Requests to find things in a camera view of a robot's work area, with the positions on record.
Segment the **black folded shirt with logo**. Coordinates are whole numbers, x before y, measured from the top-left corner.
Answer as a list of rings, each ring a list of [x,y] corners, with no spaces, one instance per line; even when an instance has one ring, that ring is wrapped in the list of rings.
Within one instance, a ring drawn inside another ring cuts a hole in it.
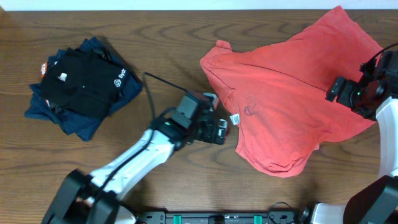
[[[68,49],[44,75],[41,97],[92,118],[104,118],[119,98],[127,70],[104,48]]]

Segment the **red orange t-shirt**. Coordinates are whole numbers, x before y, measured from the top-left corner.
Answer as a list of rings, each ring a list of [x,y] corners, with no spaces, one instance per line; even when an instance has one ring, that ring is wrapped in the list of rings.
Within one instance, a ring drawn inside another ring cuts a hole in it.
[[[219,40],[200,65],[239,129],[236,152],[260,172],[292,177],[321,143],[372,125],[326,92],[337,77],[359,80],[379,50],[338,6],[285,42],[235,52]]]

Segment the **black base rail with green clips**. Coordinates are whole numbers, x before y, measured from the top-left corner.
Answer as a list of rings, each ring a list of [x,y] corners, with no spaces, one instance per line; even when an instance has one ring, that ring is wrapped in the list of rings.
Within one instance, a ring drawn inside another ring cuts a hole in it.
[[[205,212],[144,212],[137,224],[299,224],[310,223],[307,213],[294,209],[277,209],[271,212],[205,213]]]

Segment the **navy blue folded shirt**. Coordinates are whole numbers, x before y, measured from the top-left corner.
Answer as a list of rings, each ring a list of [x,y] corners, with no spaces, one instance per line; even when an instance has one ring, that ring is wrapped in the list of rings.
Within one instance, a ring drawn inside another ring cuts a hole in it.
[[[61,108],[49,102],[40,95],[41,80],[39,83],[30,85],[30,89],[32,90],[32,98],[30,100],[29,108],[24,113],[25,117],[51,121],[54,124],[59,125],[65,134],[76,134],[82,141],[89,141],[106,117],[126,106],[142,91],[142,83],[137,78],[136,73],[133,72],[129,67],[125,66],[122,63],[122,60],[109,51],[96,37],[85,39],[78,48],[73,50],[87,52],[94,48],[106,49],[111,56],[111,60],[127,70],[126,79],[121,87],[119,98],[111,105],[108,114],[104,118],[92,118],[70,109]],[[68,49],[60,49],[56,55],[49,57],[47,60],[47,72],[58,60],[61,59],[62,55],[65,55],[67,50]]]

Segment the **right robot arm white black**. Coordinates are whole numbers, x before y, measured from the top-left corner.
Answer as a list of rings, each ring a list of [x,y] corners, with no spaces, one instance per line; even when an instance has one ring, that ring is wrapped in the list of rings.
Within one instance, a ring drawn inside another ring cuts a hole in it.
[[[306,223],[397,223],[397,52],[386,47],[360,66],[359,81],[338,77],[326,100],[348,107],[380,130],[378,179],[343,205],[317,203]]]

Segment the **orange folded garment in pile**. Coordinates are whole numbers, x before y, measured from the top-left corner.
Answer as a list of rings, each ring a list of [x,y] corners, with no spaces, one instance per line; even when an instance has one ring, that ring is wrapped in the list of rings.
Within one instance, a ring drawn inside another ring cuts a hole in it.
[[[41,72],[41,77],[43,78],[47,72],[47,62],[41,65],[40,72]]]

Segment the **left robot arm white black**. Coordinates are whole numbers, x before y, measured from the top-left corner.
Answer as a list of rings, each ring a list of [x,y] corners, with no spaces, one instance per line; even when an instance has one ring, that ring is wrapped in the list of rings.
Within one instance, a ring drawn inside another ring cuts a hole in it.
[[[75,169],[63,180],[43,223],[135,223],[120,202],[152,169],[194,140],[223,144],[228,122],[207,111],[184,129],[172,118],[155,118],[140,140],[108,165],[84,174]]]

